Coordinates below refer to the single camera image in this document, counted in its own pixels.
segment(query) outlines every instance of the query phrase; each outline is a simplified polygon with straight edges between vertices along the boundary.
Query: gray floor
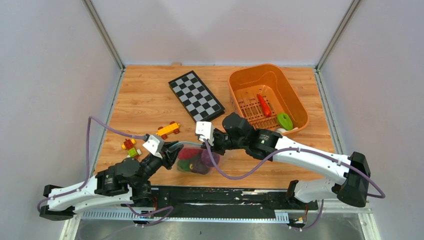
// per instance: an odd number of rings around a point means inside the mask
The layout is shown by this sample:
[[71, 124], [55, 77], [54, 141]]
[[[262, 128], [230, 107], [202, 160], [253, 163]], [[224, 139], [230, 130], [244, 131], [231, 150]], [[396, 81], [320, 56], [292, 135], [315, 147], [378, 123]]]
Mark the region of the gray floor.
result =
[[[308, 214], [312, 223], [316, 214]], [[122, 220], [83, 220], [76, 240], [364, 240], [358, 215], [324, 213], [317, 225], [303, 232], [275, 223], [163, 222], [146, 228]]]

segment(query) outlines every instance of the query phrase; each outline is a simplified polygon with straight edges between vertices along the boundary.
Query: wooden tabletop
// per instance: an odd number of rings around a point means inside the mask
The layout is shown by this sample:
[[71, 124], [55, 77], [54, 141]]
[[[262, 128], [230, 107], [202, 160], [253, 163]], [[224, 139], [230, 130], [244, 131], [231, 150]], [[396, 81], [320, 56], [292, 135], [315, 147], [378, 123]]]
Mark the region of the wooden tabletop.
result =
[[[230, 102], [227, 80], [230, 74], [242, 69], [240, 66], [151, 66], [131, 65], [126, 68], [122, 86], [114, 106], [110, 126], [135, 135], [155, 134], [158, 127], [171, 121], [181, 124], [179, 134], [168, 135], [167, 141], [198, 142], [196, 124], [169, 88], [168, 82], [194, 70], [210, 91], [226, 108], [225, 114], [214, 119], [213, 125], [222, 128], [222, 120], [234, 111]], [[323, 151], [333, 152], [334, 147], [326, 122], [321, 98], [312, 68], [282, 67], [283, 72], [298, 93], [309, 112], [309, 125], [293, 140]], [[127, 151], [121, 148], [125, 137], [108, 131], [98, 159], [95, 173], [121, 162]], [[139, 140], [135, 145], [142, 151], [140, 160], [148, 151]], [[230, 176], [240, 176], [250, 171], [260, 161], [245, 154], [243, 150], [227, 151], [221, 169]], [[266, 162], [251, 176], [230, 180], [215, 169], [208, 175], [179, 172], [161, 167], [151, 178], [152, 185], [287, 188], [292, 180], [314, 180], [321, 175], [287, 163]]]

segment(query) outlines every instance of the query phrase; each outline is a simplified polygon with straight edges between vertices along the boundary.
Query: perforated metal strip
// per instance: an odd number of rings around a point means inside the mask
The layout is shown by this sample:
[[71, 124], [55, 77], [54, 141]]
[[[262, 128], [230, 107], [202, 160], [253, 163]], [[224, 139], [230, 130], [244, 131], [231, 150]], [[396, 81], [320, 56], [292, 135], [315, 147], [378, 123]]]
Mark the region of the perforated metal strip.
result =
[[[82, 214], [83, 220], [149, 220], [155, 221], [160, 217], [138, 217], [129, 209], [92, 209]], [[275, 218], [202, 218], [202, 217], [167, 217], [167, 221], [172, 222], [210, 222], [210, 223], [271, 223], [286, 224], [289, 222], [287, 212], [275, 211]]]

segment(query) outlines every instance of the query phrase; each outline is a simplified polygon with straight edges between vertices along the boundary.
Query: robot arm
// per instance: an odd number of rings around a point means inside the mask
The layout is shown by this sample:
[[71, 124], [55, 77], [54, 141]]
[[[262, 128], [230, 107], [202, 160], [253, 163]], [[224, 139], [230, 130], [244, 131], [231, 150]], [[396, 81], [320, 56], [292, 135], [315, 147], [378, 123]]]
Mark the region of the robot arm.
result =
[[[364, 207], [367, 201], [368, 181], [341, 165], [354, 166], [367, 176], [371, 176], [365, 156], [354, 152], [351, 156], [321, 151], [302, 145], [267, 129], [255, 129], [245, 118], [232, 113], [222, 121], [225, 132], [213, 127], [210, 122], [197, 122], [195, 134], [200, 141], [207, 141], [211, 150], [223, 155], [226, 150], [244, 149], [255, 159], [263, 160], [277, 150], [269, 161], [289, 163], [319, 173], [325, 178], [313, 181], [290, 182], [286, 198], [289, 202], [308, 203], [314, 200], [338, 198], [342, 202]], [[328, 156], [338, 160], [332, 162]]]
[[[45, 186], [44, 196], [50, 199], [47, 205], [41, 207], [40, 217], [61, 221], [91, 208], [117, 204], [146, 206], [152, 200], [149, 178], [162, 166], [171, 169], [183, 148], [182, 145], [171, 147], [176, 143], [164, 142], [159, 136], [150, 135], [143, 144], [150, 153], [140, 162], [127, 157], [91, 177], [81, 190], [78, 187], [82, 183], [68, 187]], [[73, 193], [55, 197], [73, 190]]]

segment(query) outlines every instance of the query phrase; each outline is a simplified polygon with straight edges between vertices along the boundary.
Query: black and white checkered board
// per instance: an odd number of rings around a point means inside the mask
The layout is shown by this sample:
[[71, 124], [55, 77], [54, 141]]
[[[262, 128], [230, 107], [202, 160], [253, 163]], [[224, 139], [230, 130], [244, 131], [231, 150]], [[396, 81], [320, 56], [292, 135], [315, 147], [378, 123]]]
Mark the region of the black and white checkered board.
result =
[[190, 71], [170, 81], [169, 87], [195, 122], [209, 122], [224, 113], [224, 106], [195, 71]]

